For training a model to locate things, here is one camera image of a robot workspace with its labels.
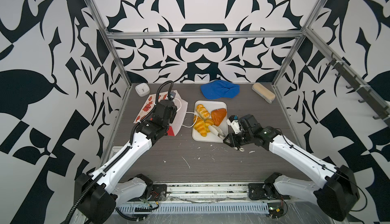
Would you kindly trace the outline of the white red paper bag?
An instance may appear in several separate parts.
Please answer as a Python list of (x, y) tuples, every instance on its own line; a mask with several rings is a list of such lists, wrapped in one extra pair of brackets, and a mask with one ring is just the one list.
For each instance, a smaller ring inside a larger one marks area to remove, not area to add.
[[(169, 136), (176, 136), (179, 134), (179, 131), (184, 123), (184, 119), (187, 114), (187, 108), (188, 108), (188, 102), (185, 101), (179, 94), (177, 90), (173, 90), (173, 92), (176, 94), (173, 102), (175, 106), (177, 107), (177, 112), (175, 119), (173, 120), (173, 123), (170, 124), (168, 135)], [(146, 96), (146, 101), (143, 104), (143, 107), (141, 108), (140, 112), (138, 113), (137, 117), (134, 120), (134, 123), (139, 122), (144, 116), (146, 116), (154, 107), (156, 94), (151, 94)]]

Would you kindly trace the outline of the orange fake baguette bread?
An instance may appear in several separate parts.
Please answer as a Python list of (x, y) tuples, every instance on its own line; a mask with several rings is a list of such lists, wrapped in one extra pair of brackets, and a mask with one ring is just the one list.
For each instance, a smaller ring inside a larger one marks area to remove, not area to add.
[(227, 110), (225, 108), (213, 110), (211, 112), (211, 119), (214, 121), (214, 125), (220, 126), (220, 124), (223, 122), (226, 115), (227, 115)]

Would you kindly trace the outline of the yellow fake croissant large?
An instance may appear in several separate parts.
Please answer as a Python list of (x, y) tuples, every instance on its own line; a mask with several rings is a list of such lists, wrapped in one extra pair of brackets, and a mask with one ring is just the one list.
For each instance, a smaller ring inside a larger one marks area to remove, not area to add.
[(193, 129), (195, 129), (202, 137), (207, 136), (206, 123), (201, 117), (197, 115), (194, 116)]

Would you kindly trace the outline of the small yellow fake bread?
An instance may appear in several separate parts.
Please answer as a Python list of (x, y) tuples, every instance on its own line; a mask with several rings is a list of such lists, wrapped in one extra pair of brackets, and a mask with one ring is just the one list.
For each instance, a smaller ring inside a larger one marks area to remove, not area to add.
[(210, 132), (209, 126), (214, 125), (214, 121), (211, 118), (207, 118), (204, 120), (206, 126), (206, 132)]

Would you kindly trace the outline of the yellow fake croissant bread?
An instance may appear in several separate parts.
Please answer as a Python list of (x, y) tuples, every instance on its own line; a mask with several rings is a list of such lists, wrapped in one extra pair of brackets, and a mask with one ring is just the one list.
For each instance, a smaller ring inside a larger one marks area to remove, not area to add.
[(211, 114), (208, 112), (208, 110), (204, 107), (202, 104), (198, 104), (196, 106), (196, 112), (198, 115), (203, 119), (206, 120), (211, 117)]

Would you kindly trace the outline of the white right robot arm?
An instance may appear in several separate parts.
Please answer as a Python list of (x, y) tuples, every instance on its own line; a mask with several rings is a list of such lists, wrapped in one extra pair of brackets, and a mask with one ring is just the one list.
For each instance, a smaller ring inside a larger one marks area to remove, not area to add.
[(262, 127), (253, 115), (241, 118), (232, 115), (226, 123), (233, 132), (224, 138), (224, 144), (237, 150), (248, 144), (262, 147), (309, 177), (305, 181), (274, 173), (265, 183), (271, 185), (278, 194), (311, 202), (338, 222), (346, 219), (360, 199), (354, 173), (349, 167), (337, 167), (315, 157), (290, 141), (281, 129)]

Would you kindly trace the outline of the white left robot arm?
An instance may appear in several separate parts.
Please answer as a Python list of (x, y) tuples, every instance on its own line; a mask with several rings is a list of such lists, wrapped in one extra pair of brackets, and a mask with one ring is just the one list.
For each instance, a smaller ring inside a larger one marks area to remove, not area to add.
[(124, 202), (148, 198), (153, 184), (148, 177), (139, 174), (125, 183), (119, 181), (140, 156), (168, 134), (176, 111), (172, 100), (157, 102), (132, 128), (128, 143), (115, 156), (91, 174), (82, 173), (77, 177), (74, 204), (64, 221), (66, 224), (76, 210), (87, 218), (86, 223), (103, 224)]

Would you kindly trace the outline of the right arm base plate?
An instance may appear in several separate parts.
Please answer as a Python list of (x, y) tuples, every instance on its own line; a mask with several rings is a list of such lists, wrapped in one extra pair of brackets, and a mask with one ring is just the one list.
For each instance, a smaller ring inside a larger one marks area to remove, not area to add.
[(290, 200), (290, 196), (281, 195), (276, 188), (269, 183), (248, 184), (248, 197), (251, 200)]

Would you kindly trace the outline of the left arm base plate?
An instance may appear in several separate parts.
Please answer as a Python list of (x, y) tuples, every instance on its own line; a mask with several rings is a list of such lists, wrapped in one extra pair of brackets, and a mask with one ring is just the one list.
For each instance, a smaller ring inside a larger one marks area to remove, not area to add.
[(132, 201), (141, 201), (146, 199), (148, 201), (163, 201), (167, 196), (166, 184), (153, 184), (147, 186), (145, 192), (140, 196), (133, 198)]

